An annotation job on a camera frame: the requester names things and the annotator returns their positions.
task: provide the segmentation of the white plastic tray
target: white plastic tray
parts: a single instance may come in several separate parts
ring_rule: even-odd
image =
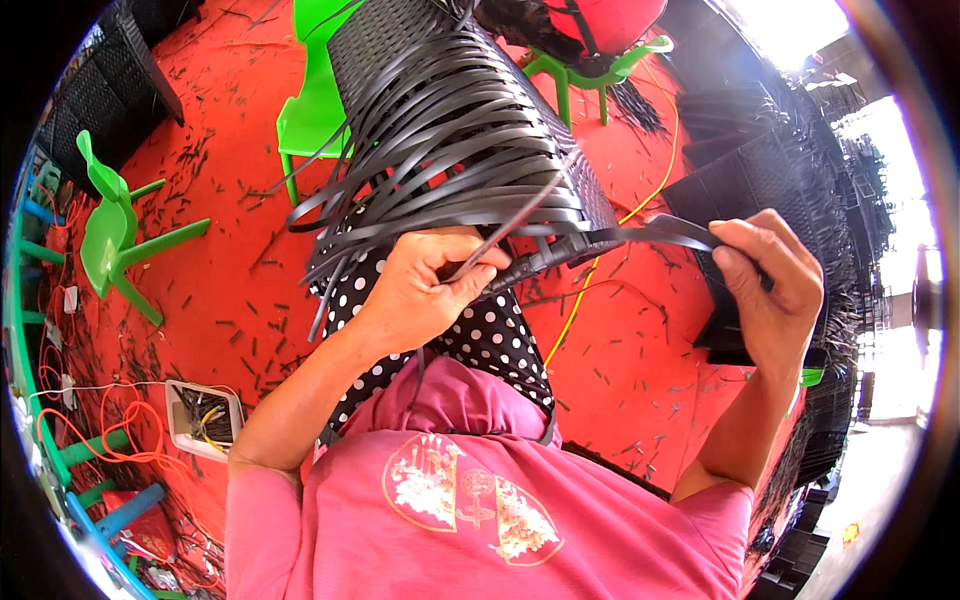
[[[193,383],[186,383],[184,381],[177,381],[176,379],[167,379],[163,386],[167,395],[167,425],[170,428],[170,439],[173,441],[174,446],[191,454],[225,463],[227,461],[226,454],[217,452],[207,442],[194,440],[193,436],[190,435],[190,417],[187,414],[186,407],[183,406],[183,401],[177,396],[177,392],[174,391],[173,386],[189,388],[190,390],[196,390],[204,394],[226,398],[230,410],[230,428],[233,431],[234,440],[236,440],[237,434],[240,433],[240,429],[243,427],[243,412],[240,410],[240,399],[228,392],[223,392],[215,388],[207,388],[202,385],[195,385]]]

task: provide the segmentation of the pink shirt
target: pink shirt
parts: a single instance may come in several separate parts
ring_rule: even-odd
[[[543,412],[455,360],[416,360],[310,470],[230,480],[230,598],[735,598],[753,493],[670,505],[520,436]],[[449,435],[450,429],[499,436]]]

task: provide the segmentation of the green plastic chair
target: green plastic chair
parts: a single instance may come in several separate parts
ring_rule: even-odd
[[[306,66],[300,94],[287,98],[276,118],[276,149],[283,163],[284,176],[293,171],[293,156],[312,156],[347,119],[326,50],[326,43],[333,34],[363,3],[336,14],[347,4],[349,0],[294,1],[294,34],[297,41],[306,46]],[[347,129],[339,143],[332,144],[320,156],[340,157],[349,134]],[[293,206],[300,203],[294,178],[287,180],[287,193]]]
[[[667,36],[657,36],[637,46],[624,54],[610,65],[610,70],[600,77],[584,77],[573,69],[550,55],[544,54],[536,48],[530,50],[537,56],[530,64],[523,68],[523,74],[532,77],[541,71],[546,71],[557,85],[557,114],[570,127],[570,86],[581,89],[600,90],[600,122],[607,125],[607,86],[616,85],[627,79],[634,72],[640,59],[650,53],[663,54],[673,50],[673,41]]]
[[[203,219],[135,245],[136,213],[131,200],[158,190],[166,180],[154,181],[130,192],[127,182],[93,154],[87,130],[77,135],[77,147],[86,160],[86,174],[104,197],[90,213],[80,245],[80,260],[90,285],[97,296],[104,298],[112,284],[144,317],[160,326],[163,317],[133,288],[124,272],[131,265],[203,235],[210,227],[210,220]]]

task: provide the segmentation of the red carpet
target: red carpet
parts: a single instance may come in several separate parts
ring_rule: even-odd
[[[246,194],[265,190],[282,177],[276,116],[286,98],[299,92],[304,66],[303,49],[292,35],[292,6],[292,0],[208,0],[201,6],[202,22],[191,20],[155,48],[162,72],[183,102],[186,126],[165,121],[121,172],[131,188],[167,179],[163,188],[135,205],[141,217],[138,241],[205,217],[212,224],[204,237],[129,273],[165,316],[159,330],[116,291],[97,300],[82,270],[77,272],[92,337],[92,348],[78,349],[96,357],[91,360],[98,371],[94,381],[84,383],[135,380],[139,372],[225,384],[241,394],[249,413],[259,388],[282,379],[289,373],[282,365],[294,368],[298,357],[313,349],[305,338],[317,301],[297,286],[312,238],[283,231],[290,210],[285,190],[270,198]],[[522,54],[510,50],[515,57]],[[646,61],[672,97],[675,85],[659,61]],[[635,76],[640,92],[673,132],[676,119],[663,92],[642,67]],[[545,74],[533,81],[553,104],[553,81]],[[615,118],[601,126],[596,92],[573,90],[570,98],[574,135],[608,196],[617,206],[633,208],[663,180],[670,135],[640,140]],[[687,172],[680,152],[684,131],[678,136],[668,182]],[[298,177],[300,190],[324,181],[331,163],[321,160],[307,169]],[[663,209],[655,198],[637,216]],[[626,214],[623,209],[618,213]],[[84,222],[82,215],[76,231]],[[627,225],[639,224],[634,219]],[[271,245],[275,231],[279,234]],[[518,290],[521,304],[532,304],[526,314],[544,355],[576,298],[542,300],[579,290],[582,281],[574,280],[587,266],[543,274]],[[561,432],[671,490],[741,388],[744,372],[707,365],[706,353],[691,345],[712,302],[689,251],[632,244],[603,256],[591,283],[594,287],[584,293],[577,318],[549,364],[563,407]],[[117,391],[113,397],[132,399],[133,392]],[[149,400],[165,415],[160,386],[149,388]],[[136,430],[142,446],[153,447],[156,436],[163,435],[166,451],[177,452],[154,425]],[[225,466],[178,455],[193,467],[186,480],[197,519],[219,535]],[[167,477],[166,484],[172,493],[183,494],[176,475]]]

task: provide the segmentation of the red bag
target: red bag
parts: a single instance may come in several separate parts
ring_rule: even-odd
[[[104,504],[107,505],[107,511],[112,513],[136,495],[137,492],[106,490]],[[152,506],[146,513],[135,518],[120,530],[117,538],[136,556],[164,563],[172,563],[174,560],[174,535],[159,506]]]

